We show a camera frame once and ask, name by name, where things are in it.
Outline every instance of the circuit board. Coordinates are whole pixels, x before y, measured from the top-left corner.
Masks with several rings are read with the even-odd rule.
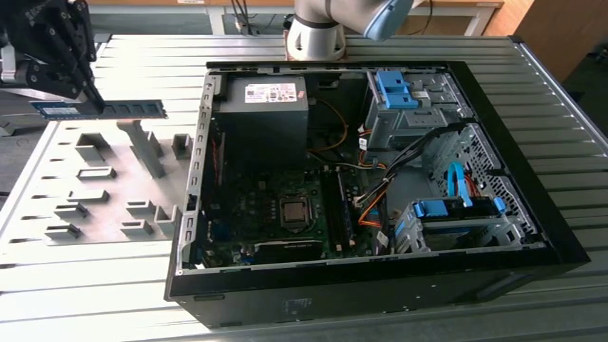
[[[214,212],[205,247],[210,267],[251,264],[257,244],[290,241],[322,244],[319,259],[370,255],[371,233],[363,227],[353,227],[349,246],[334,245],[321,174],[322,170],[305,170],[225,175],[215,203],[209,205]],[[341,170],[339,176],[350,202],[359,192],[358,176],[354,170]]]

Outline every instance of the power supply label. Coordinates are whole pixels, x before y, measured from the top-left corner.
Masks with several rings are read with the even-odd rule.
[[[282,315],[301,316],[310,313],[311,298],[289,299],[282,301]]]
[[[245,87],[245,103],[295,102],[294,83],[249,84]]]

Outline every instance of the slotted metal table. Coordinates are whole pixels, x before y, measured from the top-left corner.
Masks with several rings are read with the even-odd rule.
[[[282,60],[282,38],[113,36],[94,66],[107,99],[159,98],[195,123],[205,62]],[[169,241],[47,247],[15,214],[31,206],[38,165],[66,123],[50,123],[0,214],[3,341],[605,341],[608,144],[526,46],[507,38],[349,38],[353,60],[466,61],[591,262],[469,306],[209,331],[162,300]],[[9,236],[21,232],[21,239]]]

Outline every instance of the ram slot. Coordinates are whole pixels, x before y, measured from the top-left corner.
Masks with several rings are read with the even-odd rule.
[[[325,168],[319,175],[329,243],[337,252],[354,245],[350,213],[338,171]]]

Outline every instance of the floor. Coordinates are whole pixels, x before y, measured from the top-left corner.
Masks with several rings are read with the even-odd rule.
[[[113,34],[210,34],[209,20],[198,14],[97,14],[91,15],[95,33]],[[253,15],[250,25],[262,34],[281,34],[282,15]],[[238,34],[233,18],[223,17],[227,34]],[[563,82],[579,107],[608,135],[608,62],[586,58]],[[27,99],[0,92],[0,117],[15,128],[10,137],[0,138],[0,207],[41,136],[45,122],[29,107]]]

